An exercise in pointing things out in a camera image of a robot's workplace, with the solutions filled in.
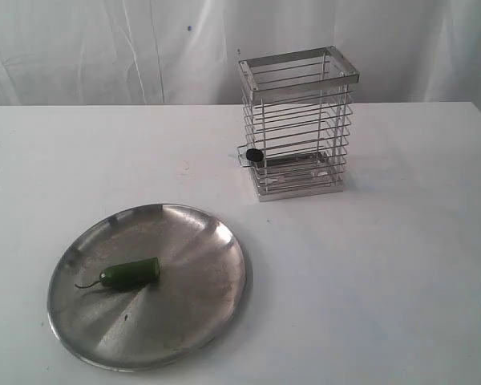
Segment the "white backdrop curtain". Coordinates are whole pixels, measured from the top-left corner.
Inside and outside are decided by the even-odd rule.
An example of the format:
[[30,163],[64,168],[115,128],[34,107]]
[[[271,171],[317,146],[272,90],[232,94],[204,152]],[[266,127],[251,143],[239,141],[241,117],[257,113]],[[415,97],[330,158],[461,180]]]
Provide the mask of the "white backdrop curtain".
[[481,1],[0,1],[0,105],[239,103],[240,59],[331,45],[359,102],[481,111]]

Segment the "green chili pepper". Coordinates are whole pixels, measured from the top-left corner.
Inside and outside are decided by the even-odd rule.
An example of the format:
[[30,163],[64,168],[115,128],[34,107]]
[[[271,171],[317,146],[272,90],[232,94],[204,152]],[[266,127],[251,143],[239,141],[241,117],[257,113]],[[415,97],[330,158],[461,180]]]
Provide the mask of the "green chili pepper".
[[77,285],[78,289],[89,289],[96,285],[113,290],[122,290],[160,281],[160,261],[157,257],[112,265],[100,272],[98,278],[88,285]]

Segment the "round stainless steel plate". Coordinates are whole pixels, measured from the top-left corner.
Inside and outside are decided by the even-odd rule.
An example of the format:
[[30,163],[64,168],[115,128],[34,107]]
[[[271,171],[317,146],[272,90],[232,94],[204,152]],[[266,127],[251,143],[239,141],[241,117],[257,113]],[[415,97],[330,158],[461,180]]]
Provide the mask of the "round stainless steel plate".
[[[94,282],[108,266],[152,257],[160,281],[113,290]],[[75,357],[111,371],[172,363],[231,322],[246,286],[245,254],[217,217],[150,204],[110,215],[61,256],[47,292],[51,329]]]

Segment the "black handled knife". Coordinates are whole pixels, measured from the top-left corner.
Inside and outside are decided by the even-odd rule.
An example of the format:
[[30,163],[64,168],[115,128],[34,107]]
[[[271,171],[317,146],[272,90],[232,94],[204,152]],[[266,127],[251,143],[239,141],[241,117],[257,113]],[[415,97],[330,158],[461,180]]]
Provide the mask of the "black handled knife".
[[326,161],[323,153],[291,154],[268,158],[262,150],[246,148],[245,146],[238,147],[237,152],[240,164],[243,167],[271,168],[287,165],[294,167],[296,164],[318,164]]

